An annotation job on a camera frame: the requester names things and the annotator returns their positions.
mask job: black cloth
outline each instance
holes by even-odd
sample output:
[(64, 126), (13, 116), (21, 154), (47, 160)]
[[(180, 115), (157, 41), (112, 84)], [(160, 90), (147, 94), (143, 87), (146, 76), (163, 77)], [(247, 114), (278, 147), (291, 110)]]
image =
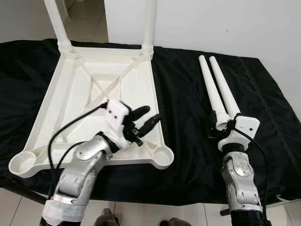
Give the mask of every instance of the black cloth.
[[(74, 46), (140, 48), (135, 45), (72, 42)], [(56, 40), (0, 44), (0, 178), (46, 193), (49, 170), (20, 178), (8, 170), (29, 136), (60, 53)], [(106, 166), (92, 199), (184, 205), (225, 203), (222, 154), (209, 139), (211, 106), (198, 56), (215, 56), (242, 113), (260, 120), (256, 141), (268, 157), (268, 194), (301, 193), (301, 124), (278, 85), (258, 59), (155, 47), (152, 60), (166, 145), (174, 162), (166, 170), (150, 164)], [(253, 144), (248, 148), (262, 197), (266, 167)]]

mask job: tile floor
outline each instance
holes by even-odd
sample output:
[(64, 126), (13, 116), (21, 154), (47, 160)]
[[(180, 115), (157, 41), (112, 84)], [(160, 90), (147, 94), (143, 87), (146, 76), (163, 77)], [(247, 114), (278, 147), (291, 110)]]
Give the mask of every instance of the tile floor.
[(77, 1), (69, 9), (69, 16), (64, 25), (70, 40), (108, 42), (103, 0)]
[[(121, 226), (159, 226), (161, 220), (174, 217), (192, 226), (231, 226), (230, 216), (221, 217), (219, 211), (226, 205), (197, 203), (186, 206), (166, 206), (127, 202), (91, 200), (82, 226), (92, 226), (104, 208), (110, 208)], [(37, 226), (43, 205), (0, 188), (1, 226)], [(301, 201), (268, 208), (273, 226), (301, 226)]]
[[(65, 23), (69, 39), (108, 42), (103, 0), (84, 0), (73, 4), (70, 20)], [(104, 208), (109, 207), (122, 226), (158, 226), (161, 220), (178, 217), (193, 226), (230, 226), (230, 217), (221, 217), (225, 205), (197, 203), (187, 206), (165, 206), (91, 200), (82, 226), (92, 226)], [(43, 205), (0, 189), (1, 226), (35, 226), (39, 224)], [(301, 226), (301, 201), (268, 209), (273, 226)]]

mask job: white plastic tube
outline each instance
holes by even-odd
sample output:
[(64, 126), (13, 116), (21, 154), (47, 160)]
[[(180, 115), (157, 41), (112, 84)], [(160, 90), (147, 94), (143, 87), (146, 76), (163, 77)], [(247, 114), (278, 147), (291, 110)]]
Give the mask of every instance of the white plastic tube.
[(216, 82), (220, 89), (222, 99), (224, 100), (224, 103), (226, 105), (227, 112), (230, 115), (230, 118), (234, 119), (236, 114), (240, 113), (240, 110), (237, 106), (234, 96), (232, 95), (232, 92), (227, 84), (227, 81), (225, 80), (224, 75), (222, 74), (222, 71), (221, 71), (215, 57), (213, 57), (213, 56), (210, 57), (209, 61), (211, 63), (211, 67), (213, 69)]
[(226, 127), (227, 121), (229, 120), (229, 115), (226, 113), (225, 107), (217, 91), (205, 57), (201, 55), (198, 59), (201, 64), (201, 69), (204, 76), (207, 92), (209, 95), (210, 104), (212, 110), (214, 110), (216, 113), (216, 128), (218, 130), (222, 130)]
[(142, 43), (142, 52), (149, 55), (152, 59), (154, 54), (154, 29), (156, 20), (157, 0), (147, 0), (146, 19), (144, 26), (144, 38)]
[(60, 51), (71, 51), (69, 41), (55, 0), (44, 0), (53, 29), (57, 37), (57, 45)]

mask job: white mounting bracket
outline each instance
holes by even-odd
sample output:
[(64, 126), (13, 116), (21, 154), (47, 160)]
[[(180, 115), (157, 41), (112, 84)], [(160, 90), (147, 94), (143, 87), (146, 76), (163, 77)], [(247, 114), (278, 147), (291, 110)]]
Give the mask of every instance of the white mounting bracket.
[[(251, 138), (254, 138), (260, 124), (258, 119), (252, 117), (246, 117), (246, 116), (238, 116), (235, 118), (235, 121), (236, 121), (235, 128), (244, 132)], [(246, 150), (248, 148), (248, 144), (250, 143), (250, 140), (245, 136), (237, 133), (236, 131), (231, 130), (229, 136), (227, 136), (225, 139), (218, 142), (218, 149), (221, 151), (222, 147), (225, 144), (229, 144), (229, 143), (242, 144), (244, 146), (244, 149)]]
[(129, 114), (129, 109), (118, 100), (109, 100), (104, 119), (116, 136), (121, 136), (124, 117)]

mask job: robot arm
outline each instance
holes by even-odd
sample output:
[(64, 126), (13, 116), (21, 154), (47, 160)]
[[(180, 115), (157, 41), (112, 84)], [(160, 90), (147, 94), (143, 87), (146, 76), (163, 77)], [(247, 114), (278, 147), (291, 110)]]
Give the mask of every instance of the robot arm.
[(134, 111), (124, 103), (110, 100), (106, 107), (107, 130), (97, 133), (91, 140), (80, 144), (73, 159), (65, 168), (56, 185), (53, 196), (47, 200), (42, 213), (41, 226), (77, 226), (83, 219), (95, 180), (113, 153), (126, 149), (132, 142), (141, 146), (139, 139), (159, 122), (157, 114), (137, 129), (133, 121), (141, 118), (150, 108)]
[(221, 139), (218, 148), (224, 154), (222, 176), (226, 184), (229, 205), (227, 212), (231, 214), (234, 226), (271, 225), (266, 219), (265, 203), (264, 208), (261, 206), (253, 181), (254, 171), (246, 153), (248, 144), (254, 141), (260, 122), (256, 118), (246, 117), (240, 113), (215, 57), (212, 56), (209, 60), (226, 107), (223, 105), (205, 57), (200, 56), (199, 61), (213, 110), (212, 131), (215, 133), (214, 137)]

